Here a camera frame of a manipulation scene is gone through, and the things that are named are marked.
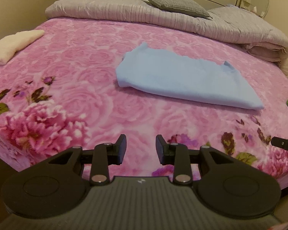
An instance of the pink floral bedspread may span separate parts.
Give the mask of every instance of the pink floral bedspread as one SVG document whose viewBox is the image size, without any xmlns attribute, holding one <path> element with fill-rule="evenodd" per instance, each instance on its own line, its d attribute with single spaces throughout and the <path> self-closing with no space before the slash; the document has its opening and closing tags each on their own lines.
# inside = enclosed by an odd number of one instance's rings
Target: pink floral bedspread
<svg viewBox="0 0 288 230">
<path fill-rule="evenodd" d="M 20 171 L 73 145 L 92 149 L 127 135 L 127 151 L 110 175 L 172 175 L 161 166 L 155 137 L 191 149 L 212 147 L 288 186 L 288 152 L 271 146 L 288 138 L 288 80 L 270 62 L 230 44 L 149 24 L 51 19 L 45 35 L 0 67 L 0 158 Z M 191 58 L 228 60 L 254 88 L 256 112 L 120 88 L 115 68 L 147 42 Z M 194 179 L 200 175 L 193 165 Z"/>
</svg>

